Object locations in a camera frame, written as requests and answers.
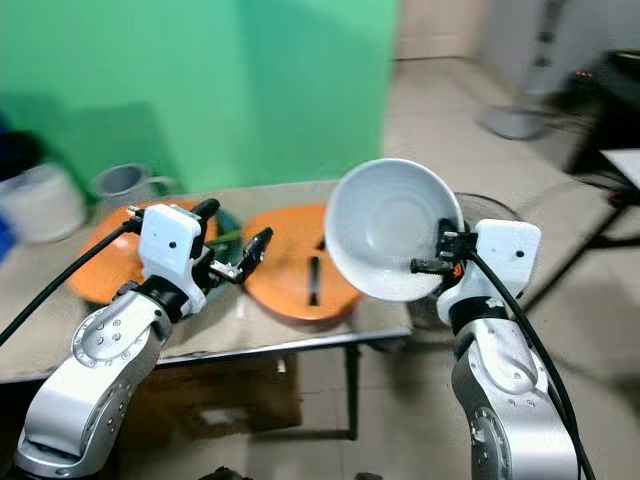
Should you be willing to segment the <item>white ribbed bowl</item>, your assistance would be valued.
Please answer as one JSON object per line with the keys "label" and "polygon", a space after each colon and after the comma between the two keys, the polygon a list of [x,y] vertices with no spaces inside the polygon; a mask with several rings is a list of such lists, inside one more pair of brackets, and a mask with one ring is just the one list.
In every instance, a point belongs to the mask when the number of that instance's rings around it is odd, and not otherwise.
{"label": "white ribbed bowl", "polygon": [[383,157],[349,170],[326,202],[326,252],[357,292],[375,300],[421,300],[442,276],[412,273],[433,259],[439,221],[462,224],[460,204],[439,175],[410,160]]}

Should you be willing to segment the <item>green utensil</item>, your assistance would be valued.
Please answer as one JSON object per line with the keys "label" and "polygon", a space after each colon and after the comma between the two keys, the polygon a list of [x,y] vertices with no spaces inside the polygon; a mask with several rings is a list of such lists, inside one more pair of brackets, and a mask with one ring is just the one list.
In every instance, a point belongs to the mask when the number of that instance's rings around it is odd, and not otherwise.
{"label": "green utensil", "polygon": [[212,237],[206,246],[237,246],[242,244],[243,227],[236,215],[230,214],[228,210],[220,210],[216,215],[216,225],[218,225],[218,236]]}

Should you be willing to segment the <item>orange plate with black utensils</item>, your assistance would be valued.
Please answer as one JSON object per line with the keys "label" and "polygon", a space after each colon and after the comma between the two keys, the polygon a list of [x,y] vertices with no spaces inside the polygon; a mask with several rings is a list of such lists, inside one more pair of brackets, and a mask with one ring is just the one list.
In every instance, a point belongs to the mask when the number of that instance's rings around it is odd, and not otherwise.
{"label": "orange plate with black utensils", "polygon": [[[325,238],[325,206],[280,207],[260,212],[244,224],[244,233],[255,236],[265,227],[273,238],[264,260],[244,282],[244,289],[279,323],[292,328],[323,332],[333,329],[355,312],[362,294],[337,270],[329,251],[317,251]],[[323,259],[323,291],[317,307],[308,306],[308,260]]]}

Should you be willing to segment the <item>long black utensil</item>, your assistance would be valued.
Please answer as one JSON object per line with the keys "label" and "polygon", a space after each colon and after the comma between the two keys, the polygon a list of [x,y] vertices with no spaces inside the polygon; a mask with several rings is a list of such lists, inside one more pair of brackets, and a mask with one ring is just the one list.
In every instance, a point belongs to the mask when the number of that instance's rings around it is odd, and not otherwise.
{"label": "long black utensil", "polygon": [[321,291],[323,291],[323,259],[320,256],[312,256],[308,260],[308,306],[317,307],[321,303]]}

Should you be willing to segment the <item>grey mug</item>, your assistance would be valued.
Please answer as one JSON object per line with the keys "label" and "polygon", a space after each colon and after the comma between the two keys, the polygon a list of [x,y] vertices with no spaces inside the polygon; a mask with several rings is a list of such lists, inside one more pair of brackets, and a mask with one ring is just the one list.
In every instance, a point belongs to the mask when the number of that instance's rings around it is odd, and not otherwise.
{"label": "grey mug", "polygon": [[157,174],[151,166],[128,163],[97,174],[90,182],[90,193],[102,204],[120,207],[157,201],[178,187],[177,180]]}

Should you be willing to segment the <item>blue panel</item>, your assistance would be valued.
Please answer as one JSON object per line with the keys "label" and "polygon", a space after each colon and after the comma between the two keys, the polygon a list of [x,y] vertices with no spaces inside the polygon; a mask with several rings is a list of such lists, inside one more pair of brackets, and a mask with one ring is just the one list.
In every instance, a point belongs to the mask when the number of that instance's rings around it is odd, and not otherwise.
{"label": "blue panel", "polygon": [[12,251],[15,244],[15,237],[12,227],[4,216],[0,216],[0,259],[4,260],[8,253]]}

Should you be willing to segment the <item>green backdrop screen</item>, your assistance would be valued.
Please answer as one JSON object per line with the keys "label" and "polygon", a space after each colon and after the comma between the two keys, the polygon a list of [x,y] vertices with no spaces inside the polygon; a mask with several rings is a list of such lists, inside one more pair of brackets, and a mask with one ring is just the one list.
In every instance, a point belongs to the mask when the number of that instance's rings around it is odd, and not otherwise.
{"label": "green backdrop screen", "polygon": [[401,0],[0,0],[0,106],[82,186],[333,180],[381,155]]}

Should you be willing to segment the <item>brown cardboard box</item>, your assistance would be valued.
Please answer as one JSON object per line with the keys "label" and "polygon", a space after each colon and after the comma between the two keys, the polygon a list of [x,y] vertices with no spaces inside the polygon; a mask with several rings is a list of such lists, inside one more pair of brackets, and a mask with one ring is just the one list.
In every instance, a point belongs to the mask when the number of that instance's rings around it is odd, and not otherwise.
{"label": "brown cardboard box", "polygon": [[302,424],[294,355],[160,367],[143,380],[125,417],[129,440],[166,442],[296,428]]}

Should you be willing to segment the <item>orange plate with green utensil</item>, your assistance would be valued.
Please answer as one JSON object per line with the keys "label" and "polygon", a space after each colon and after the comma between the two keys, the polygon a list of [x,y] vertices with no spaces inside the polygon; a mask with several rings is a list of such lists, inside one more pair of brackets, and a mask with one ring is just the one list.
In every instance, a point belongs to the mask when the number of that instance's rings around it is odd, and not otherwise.
{"label": "orange plate with green utensil", "polygon": [[[207,221],[209,237],[218,236],[216,218]],[[140,236],[125,233],[70,275],[69,287],[82,300],[92,305],[108,305],[124,284],[145,282],[143,265],[138,256]]]}

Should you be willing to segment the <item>grey floor stand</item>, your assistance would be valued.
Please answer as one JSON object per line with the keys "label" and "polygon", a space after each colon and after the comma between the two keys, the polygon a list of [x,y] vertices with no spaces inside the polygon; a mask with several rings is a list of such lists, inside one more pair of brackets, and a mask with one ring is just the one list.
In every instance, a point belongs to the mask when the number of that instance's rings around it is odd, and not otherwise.
{"label": "grey floor stand", "polygon": [[550,52],[556,42],[556,32],[564,5],[568,1],[570,0],[541,0],[543,10],[529,67],[507,106],[489,106],[483,115],[480,115],[480,125],[486,131],[504,140],[524,142],[535,140],[547,129],[547,122],[543,114],[539,113],[538,100],[532,88],[550,67]]}

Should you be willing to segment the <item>white bucket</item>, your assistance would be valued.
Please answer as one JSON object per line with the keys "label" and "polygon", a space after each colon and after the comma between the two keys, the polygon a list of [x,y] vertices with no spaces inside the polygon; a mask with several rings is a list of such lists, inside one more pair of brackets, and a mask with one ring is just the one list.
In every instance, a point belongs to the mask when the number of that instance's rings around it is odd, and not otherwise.
{"label": "white bucket", "polygon": [[64,168],[33,166],[0,182],[1,218],[22,244],[45,244],[67,238],[86,223],[82,193]]}

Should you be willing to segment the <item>white paper sheet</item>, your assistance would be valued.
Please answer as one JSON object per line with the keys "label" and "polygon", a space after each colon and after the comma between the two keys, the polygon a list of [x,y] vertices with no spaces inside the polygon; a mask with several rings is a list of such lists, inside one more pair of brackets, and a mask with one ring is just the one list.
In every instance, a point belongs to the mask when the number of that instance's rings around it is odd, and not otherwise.
{"label": "white paper sheet", "polygon": [[608,148],[599,154],[635,189],[640,189],[640,148]]}

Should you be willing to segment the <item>black side table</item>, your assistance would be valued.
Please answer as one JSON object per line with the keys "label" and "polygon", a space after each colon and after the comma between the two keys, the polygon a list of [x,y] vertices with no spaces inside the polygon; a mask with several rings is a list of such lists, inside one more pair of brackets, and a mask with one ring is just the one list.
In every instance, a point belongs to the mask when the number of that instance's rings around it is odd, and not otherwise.
{"label": "black side table", "polygon": [[[585,134],[585,141],[570,156],[570,164],[564,169],[564,173],[579,180],[586,174],[621,174],[599,151],[608,148],[640,148],[640,50],[608,52],[596,67],[581,70],[579,76],[588,77],[599,88],[599,110],[594,123],[591,123]],[[609,206],[608,214],[585,234],[550,279],[531,297],[526,298],[526,307],[538,306],[586,253],[640,247],[640,232],[626,237],[613,237],[609,234],[609,229],[626,212],[640,212],[640,189],[632,187],[621,174],[616,186],[605,191],[605,202]]]}

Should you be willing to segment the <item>metal table frame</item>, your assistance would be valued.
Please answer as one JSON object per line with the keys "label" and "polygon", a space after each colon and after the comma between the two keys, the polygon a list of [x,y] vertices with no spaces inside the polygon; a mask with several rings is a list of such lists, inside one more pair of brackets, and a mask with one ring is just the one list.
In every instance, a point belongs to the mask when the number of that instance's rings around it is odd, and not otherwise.
{"label": "metal table frame", "polygon": [[[404,323],[360,326],[353,321],[343,321],[333,329],[323,332],[306,332],[266,317],[224,317],[215,323],[179,325],[174,330],[174,337],[166,344],[157,369],[242,358],[294,355],[297,357],[302,404],[300,370],[305,361],[302,352],[311,349],[339,349],[346,361],[344,378],[340,380],[339,388],[346,393],[348,422],[332,429],[332,434],[340,439],[355,438],[358,433],[358,389],[361,387],[360,348],[375,340],[403,338],[408,332],[410,330]],[[169,442],[169,438],[166,442],[147,438],[142,439],[141,443],[131,442],[125,433],[125,422],[120,440],[127,448],[147,448]]]}

